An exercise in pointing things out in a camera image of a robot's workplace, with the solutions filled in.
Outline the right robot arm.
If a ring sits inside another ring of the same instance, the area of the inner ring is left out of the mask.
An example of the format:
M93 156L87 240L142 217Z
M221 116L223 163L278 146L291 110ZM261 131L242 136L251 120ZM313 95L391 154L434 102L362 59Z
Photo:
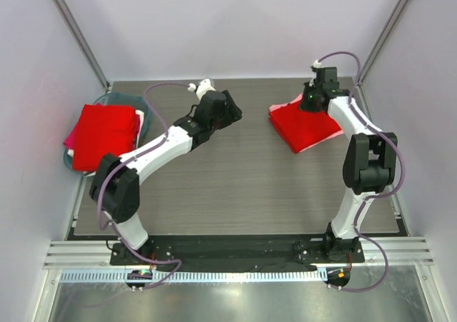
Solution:
M348 139L342 177L346 186L338 213L328 224L323 240L308 249L319 260L346 260L359 245L359 227L377 195L393 183L396 175L398 139L384 133L360 110L350 91L341 89L337 68L316 62L314 77L304 84L299 108L310 113L323 112L332 118Z

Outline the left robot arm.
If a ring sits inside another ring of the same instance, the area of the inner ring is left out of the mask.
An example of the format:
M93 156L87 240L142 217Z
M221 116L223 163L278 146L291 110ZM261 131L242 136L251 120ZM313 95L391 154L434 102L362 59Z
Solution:
M149 235L138 215L140 185L168 162L206 143L214 132L241 120L242 110L229 91L207 91L192 115L176 120L160 137L122 156L106 154L99 162L89 195L97 216L105 215L135 264L151 257Z

